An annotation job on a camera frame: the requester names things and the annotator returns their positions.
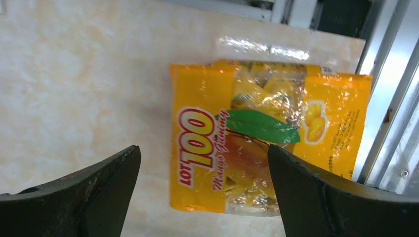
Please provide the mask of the orange candy bag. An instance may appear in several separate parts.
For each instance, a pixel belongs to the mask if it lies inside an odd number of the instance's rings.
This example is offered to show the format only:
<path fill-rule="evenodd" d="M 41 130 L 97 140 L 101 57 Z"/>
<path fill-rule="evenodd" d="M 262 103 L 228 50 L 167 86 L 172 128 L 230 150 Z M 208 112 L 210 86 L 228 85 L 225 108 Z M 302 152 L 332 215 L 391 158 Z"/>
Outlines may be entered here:
<path fill-rule="evenodd" d="M 251 60 L 170 66 L 169 204 L 276 216 L 267 152 L 277 145 L 351 179 L 373 77 Z"/>

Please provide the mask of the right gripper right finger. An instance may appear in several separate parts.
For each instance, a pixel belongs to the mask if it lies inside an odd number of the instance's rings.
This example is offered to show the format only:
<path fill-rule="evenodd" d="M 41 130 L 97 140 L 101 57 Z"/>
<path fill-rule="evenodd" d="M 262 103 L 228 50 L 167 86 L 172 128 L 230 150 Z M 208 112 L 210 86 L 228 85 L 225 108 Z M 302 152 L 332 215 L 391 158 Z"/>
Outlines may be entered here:
<path fill-rule="evenodd" d="M 347 180 L 276 145 L 267 157 L 286 236 L 418 236 L 417 198 Z"/>

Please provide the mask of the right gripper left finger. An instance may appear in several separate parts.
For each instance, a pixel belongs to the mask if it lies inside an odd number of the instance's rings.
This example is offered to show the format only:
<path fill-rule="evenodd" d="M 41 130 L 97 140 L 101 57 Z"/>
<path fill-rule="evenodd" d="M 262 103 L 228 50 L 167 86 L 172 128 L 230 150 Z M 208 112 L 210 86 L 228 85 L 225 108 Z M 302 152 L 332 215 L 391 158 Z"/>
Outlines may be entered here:
<path fill-rule="evenodd" d="M 1 194 L 1 236 L 120 236 L 140 164 L 140 148 L 132 145 L 59 179 Z"/>

